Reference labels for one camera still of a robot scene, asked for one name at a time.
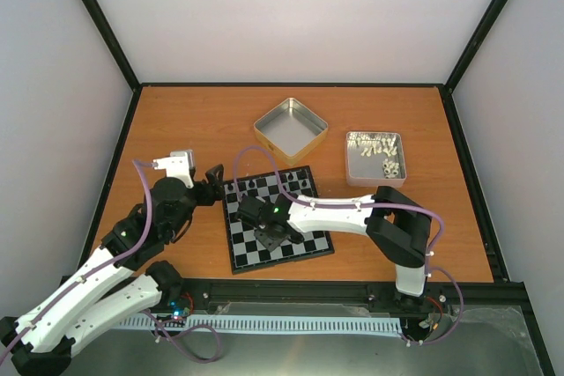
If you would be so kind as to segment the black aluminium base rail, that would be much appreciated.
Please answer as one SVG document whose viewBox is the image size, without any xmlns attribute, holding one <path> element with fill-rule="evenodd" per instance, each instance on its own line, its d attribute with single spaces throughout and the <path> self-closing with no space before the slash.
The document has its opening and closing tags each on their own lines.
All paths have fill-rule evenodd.
<svg viewBox="0 0 564 376">
<path fill-rule="evenodd" d="M 166 283 L 160 302 L 152 308 L 160 313 L 178 310 L 215 313 L 230 303 L 331 304 L 359 306 L 371 313 L 393 317 L 446 313 L 461 301 L 471 306 L 524 306 L 529 298 L 524 284 L 428 283 L 418 299 L 400 294 L 388 282 L 311 282 L 266 280 L 185 279 Z"/>
</svg>

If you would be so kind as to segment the black enclosure frame post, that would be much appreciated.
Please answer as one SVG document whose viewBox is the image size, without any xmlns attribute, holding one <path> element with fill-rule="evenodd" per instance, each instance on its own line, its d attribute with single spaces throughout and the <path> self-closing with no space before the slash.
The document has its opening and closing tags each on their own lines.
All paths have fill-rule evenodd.
<svg viewBox="0 0 564 376">
<path fill-rule="evenodd" d="M 446 83 L 444 84 L 445 89 L 449 95 L 451 95 L 455 91 L 456 87 L 462 80 L 464 73 L 470 67 L 471 62 L 478 53 L 487 35 L 494 27 L 495 22 L 501 15 L 501 12 L 503 11 L 507 3 L 508 0 L 491 0 L 489 2 L 479 23 L 472 33 L 471 38 L 468 40 L 462 54 L 456 62 L 455 67 L 451 71 Z"/>
</svg>

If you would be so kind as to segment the white chess pieces pile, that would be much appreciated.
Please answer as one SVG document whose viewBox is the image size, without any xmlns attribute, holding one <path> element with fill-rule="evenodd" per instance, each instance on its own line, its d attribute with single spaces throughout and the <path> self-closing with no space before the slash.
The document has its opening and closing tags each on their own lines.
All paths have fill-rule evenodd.
<svg viewBox="0 0 564 376">
<path fill-rule="evenodd" d="M 375 178 L 395 179 L 400 176 L 398 147 L 394 137 L 365 139 L 360 143 L 360 157 L 368 174 Z"/>
</svg>

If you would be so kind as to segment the white patterned tin lid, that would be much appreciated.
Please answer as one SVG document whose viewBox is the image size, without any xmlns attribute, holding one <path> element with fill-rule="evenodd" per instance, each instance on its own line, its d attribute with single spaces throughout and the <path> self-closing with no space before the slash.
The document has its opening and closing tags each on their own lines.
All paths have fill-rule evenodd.
<svg viewBox="0 0 564 376">
<path fill-rule="evenodd" d="M 350 186 L 401 188 L 407 176 L 401 136 L 397 132 L 349 131 L 345 168 Z"/>
</svg>

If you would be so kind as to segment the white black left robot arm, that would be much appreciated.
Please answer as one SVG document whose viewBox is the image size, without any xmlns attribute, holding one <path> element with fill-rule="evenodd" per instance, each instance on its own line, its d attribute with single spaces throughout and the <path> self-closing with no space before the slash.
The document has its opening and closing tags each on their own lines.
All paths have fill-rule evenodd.
<svg viewBox="0 0 564 376">
<path fill-rule="evenodd" d="M 133 314 L 177 306 L 182 277 L 165 246 L 189 229 L 198 206 L 222 200 L 224 167 L 191 181 L 194 170 L 168 172 L 117 222 L 84 264 L 47 299 L 19 317 L 1 320 L 2 358 L 20 375 L 60 375 L 90 343 Z"/>
</svg>

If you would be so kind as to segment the black front left frame post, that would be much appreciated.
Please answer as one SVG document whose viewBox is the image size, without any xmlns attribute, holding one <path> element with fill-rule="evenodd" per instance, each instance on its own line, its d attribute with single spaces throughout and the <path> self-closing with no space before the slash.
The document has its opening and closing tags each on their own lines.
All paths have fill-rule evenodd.
<svg viewBox="0 0 564 376">
<path fill-rule="evenodd" d="M 140 86 L 140 83 L 98 0 L 81 0 L 81 2 L 105 42 L 128 87 L 135 91 Z"/>
</svg>

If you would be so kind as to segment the gold square tin box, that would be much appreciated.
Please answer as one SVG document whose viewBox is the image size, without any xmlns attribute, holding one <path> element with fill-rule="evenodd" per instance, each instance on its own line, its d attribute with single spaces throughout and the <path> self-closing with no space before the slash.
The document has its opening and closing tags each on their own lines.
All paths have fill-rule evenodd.
<svg viewBox="0 0 564 376">
<path fill-rule="evenodd" d="M 296 98 L 287 98 L 254 123 L 257 140 L 289 166 L 327 136 L 329 124 Z"/>
</svg>

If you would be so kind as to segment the black white chess board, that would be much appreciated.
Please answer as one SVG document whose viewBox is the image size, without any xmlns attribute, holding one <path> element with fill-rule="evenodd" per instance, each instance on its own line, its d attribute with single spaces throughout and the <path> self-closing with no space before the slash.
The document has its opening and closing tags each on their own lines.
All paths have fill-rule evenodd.
<svg viewBox="0 0 564 376">
<path fill-rule="evenodd" d="M 283 220 L 289 216 L 290 201 L 282 190 L 293 197 L 316 196 L 310 167 L 224 182 L 224 220 L 233 274 L 335 252 L 329 232 L 296 232 Z"/>
</svg>

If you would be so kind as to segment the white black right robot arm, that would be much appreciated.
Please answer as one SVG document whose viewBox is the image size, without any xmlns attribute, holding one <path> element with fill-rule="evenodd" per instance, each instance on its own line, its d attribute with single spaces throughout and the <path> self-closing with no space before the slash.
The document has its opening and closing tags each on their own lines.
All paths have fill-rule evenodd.
<svg viewBox="0 0 564 376">
<path fill-rule="evenodd" d="M 278 194 L 277 199 L 250 195 L 241 198 L 236 217 L 255 229 L 269 251 L 284 241 L 300 244 L 307 233 L 342 232 L 369 238 L 394 264 L 397 292 L 414 298 L 423 295 L 429 274 L 431 224 L 444 230 L 442 219 L 392 187 L 379 187 L 373 195 L 322 199 Z"/>
</svg>

